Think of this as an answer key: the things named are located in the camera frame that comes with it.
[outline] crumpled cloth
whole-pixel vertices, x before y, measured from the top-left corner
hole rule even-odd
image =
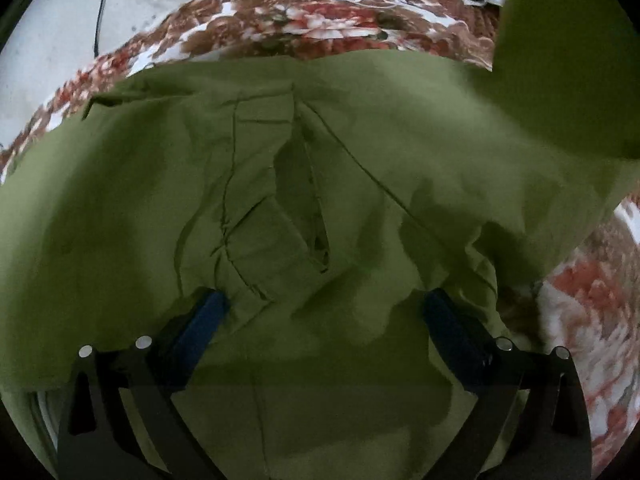
[[[469,0],[401,0],[402,6],[393,9],[372,7],[397,5],[398,0],[358,0],[366,7],[347,0],[248,1],[191,2],[151,38],[137,36],[113,55],[98,58],[41,107],[22,135],[23,144],[17,143],[9,156],[82,107],[96,84],[107,89],[150,62],[207,59],[211,52],[217,57],[287,54],[311,59],[346,50],[398,48],[491,67],[497,9],[472,6]],[[263,13],[264,8],[271,10]],[[446,22],[452,18],[453,23]],[[546,280],[500,290],[503,319],[528,336],[528,343],[547,349],[564,344],[572,350],[590,409],[595,472],[615,455],[638,420],[637,221],[631,197]]]

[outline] green cloth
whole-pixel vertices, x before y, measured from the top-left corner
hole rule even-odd
[[[82,345],[218,288],[231,312],[175,402],[223,472],[422,476],[474,398],[419,291],[506,334],[497,287],[543,276],[640,174],[615,0],[508,0],[499,35],[493,73],[366,51],[174,64],[95,98],[0,188],[0,386],[59,387]]]

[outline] silver bolt head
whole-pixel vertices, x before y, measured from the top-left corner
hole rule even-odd
[[[513,342],[506,337],[499,337],[495,340],[495,345],[505,352],[513,350]]]
[[[136,339],[136,348],[138,348],[140,350],[144,350],[145,348],[149,348],[153,341],[154,340],[151,339],[148,335],[140,336],[138,339]]]
[[[91,345],[84,345],[81,349],[79,349],[78,355],[82,359],[84,359],[85,357],[89,357],[93,351],[94,351],[94,347],[92,347]]]
[[[571,352],[569,352],[564,346],[557,346],[554,351],[556,355],[561,359],[568,359],[571,357]]]

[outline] floral fabric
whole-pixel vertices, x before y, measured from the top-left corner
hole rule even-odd
[[[193,0],[59,88],[0,152],[0,185],[19,155],[96,92],[145,68],[247,56],[314,59],[352,50],[414,50],[491,70],[499,8],[486,0]],[[594,475],[640,419],[640,201],[612,217],[542,282],[502,290],[516,338],[574,356],[590,416]]]

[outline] black cable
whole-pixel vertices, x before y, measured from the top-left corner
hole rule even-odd
[[[104,13],[105,1],[106,0],[100,0],[100,9],[98,10],[98,19],[95,21],[94,57],[100,56],[98,43],[100,41],[100,27],[102,26],[102,14]]]

